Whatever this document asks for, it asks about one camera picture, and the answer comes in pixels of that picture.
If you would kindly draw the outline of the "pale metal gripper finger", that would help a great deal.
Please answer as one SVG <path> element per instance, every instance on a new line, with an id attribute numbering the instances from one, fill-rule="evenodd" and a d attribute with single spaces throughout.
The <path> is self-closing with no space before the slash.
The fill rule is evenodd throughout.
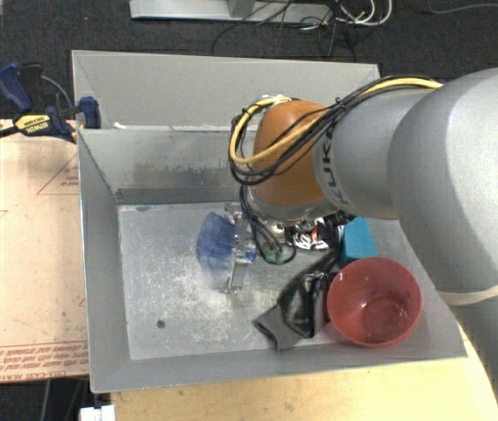
<path id="1" fill-rule="evenodd" d="M 227 203 L 224 206 L 226 219 L 233 225 L 234 238 L 236 240 L 247 240 L 249 236 L 249 223 L 245 209 L 241 203 Z"/>
<path id="2" fill-rule="evenodd" d="M 254 246 L 236 246 L 231 251 L 230 266 L 224 292 L 235 294 L 243 288 L 245 272 L 256 259 L 256 249 Z"/>

